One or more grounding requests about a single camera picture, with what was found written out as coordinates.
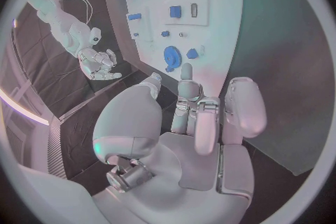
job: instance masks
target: control panel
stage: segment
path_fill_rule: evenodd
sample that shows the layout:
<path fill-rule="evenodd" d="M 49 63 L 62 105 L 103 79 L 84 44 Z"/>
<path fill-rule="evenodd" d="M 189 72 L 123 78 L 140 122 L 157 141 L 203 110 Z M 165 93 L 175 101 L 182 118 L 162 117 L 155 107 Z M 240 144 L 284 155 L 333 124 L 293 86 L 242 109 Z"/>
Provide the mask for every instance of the control panel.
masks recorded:
<path fill-rule="evenodd" d="M 140 60 L 179 80 L 185 62 L 218 96 L 239 34 L 243 0 L 125 0 Z"/>

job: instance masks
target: humanoid robot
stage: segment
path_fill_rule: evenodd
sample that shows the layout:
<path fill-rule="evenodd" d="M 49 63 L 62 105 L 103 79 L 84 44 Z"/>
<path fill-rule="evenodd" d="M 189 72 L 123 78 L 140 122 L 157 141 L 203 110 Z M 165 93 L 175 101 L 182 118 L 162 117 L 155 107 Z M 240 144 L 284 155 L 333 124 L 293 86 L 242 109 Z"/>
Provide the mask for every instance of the humanoid robot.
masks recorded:
<path fill-rule="evenodd" d="M 97 52 L 92 47 L 101 39 L 98 28 L 90 28 L 77 18 L 64 12 L 58 0 L 28 0 L 38 17 L 50 24 L 52 35 L 67 52 L 78 58 L 80 67 L 91 80 L 113 80 L 121 73 L 110 73 L 117 64 L 112 50 Z"/>
<path fill-rule="evenodd" d="M 160 135 L 161 77 L 153 73 L 108 103 L 94 150 L 115 165 L 107 173 L 114 198 L 146 223 L 239 223 L 254 191 L 242 138 L 266 127 L 263 98 L 251 79 L 231 80 L 220 144 L 220 100 L 205 97 L 192 76 L 184 64 L 171 132 Z"/>

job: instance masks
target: white robot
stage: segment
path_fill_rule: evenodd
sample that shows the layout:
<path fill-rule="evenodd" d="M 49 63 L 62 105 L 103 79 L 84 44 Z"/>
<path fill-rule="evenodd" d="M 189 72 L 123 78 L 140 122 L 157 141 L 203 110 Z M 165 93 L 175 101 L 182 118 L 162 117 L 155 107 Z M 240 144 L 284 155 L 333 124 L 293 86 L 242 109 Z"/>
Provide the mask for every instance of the white robot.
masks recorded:
<path fill-rule="evenodd" d="M 188 63 L 171 132 L 160 136 L 160 82 L 153 73 L 126 89 L 96 123 L 96 156 L 115 165 L 107 173 L 111 193 L 146 223 L 239 223 L 254 191 L 242 138 L 257 136 L 267 123 L 257 84 L 246 77 L 230 82 L 220 145 L 220 100 L 203 95 Z"/>
<path fill-rule="evenodd" d="M 116 65 L 112 50 L 97 52 L 92 47 L 101 39 L 98 28 L 90 28 L 74 16 L 64 12 L 58 0 L 28 0 L 38 17 L 50 24 L 55 39 L 67 52 L 78 58 L 83 73 L 91 80 L 113 80 L 121 73 L 110 73 Z"/>

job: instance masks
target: dark floor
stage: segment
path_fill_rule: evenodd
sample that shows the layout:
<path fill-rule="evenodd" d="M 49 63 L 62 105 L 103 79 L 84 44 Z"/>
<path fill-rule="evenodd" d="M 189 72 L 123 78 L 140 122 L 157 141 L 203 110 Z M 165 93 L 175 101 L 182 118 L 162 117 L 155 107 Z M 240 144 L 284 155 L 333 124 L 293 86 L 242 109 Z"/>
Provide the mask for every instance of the dark floor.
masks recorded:
<path fill-rule="evenodd" d="M 67 178 L 83 185 L 91 195 L 108 185 L 106 173 L 110 165 L 101 163 L 92 148 L 93 128 L 105 105 L 124 89 L 138 84 L 147 77 L 136 71 L 105 91 L 94 101 L 79 109 L 61 125 L 61 145 Z M 161 133 L 170 130 L 176 107 L 176 96 L 161 87 L 157 102 L 162 107 Z M 294 176 L 287 169 L 244 141 L 255 173 L 255 193 L 250 208 L 241 224 L 257 224 L 284 205 L 305 181 L 309 172 Z"/>

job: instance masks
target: blue gear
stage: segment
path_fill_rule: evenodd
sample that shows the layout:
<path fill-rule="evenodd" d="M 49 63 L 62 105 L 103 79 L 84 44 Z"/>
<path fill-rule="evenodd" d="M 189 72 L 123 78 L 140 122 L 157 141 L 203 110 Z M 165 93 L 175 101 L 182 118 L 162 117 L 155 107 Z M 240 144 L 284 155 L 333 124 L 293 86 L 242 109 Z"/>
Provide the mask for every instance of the blue gear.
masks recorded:
<path fill-rule="evenodd" d="M 182 64 L 182 56 L 180 51 L 174 46 L 168 46 L 164 51 L 165 61 L 168 64 L 166 72 L 172 72 L 174 68 L 180 67 Z"/>

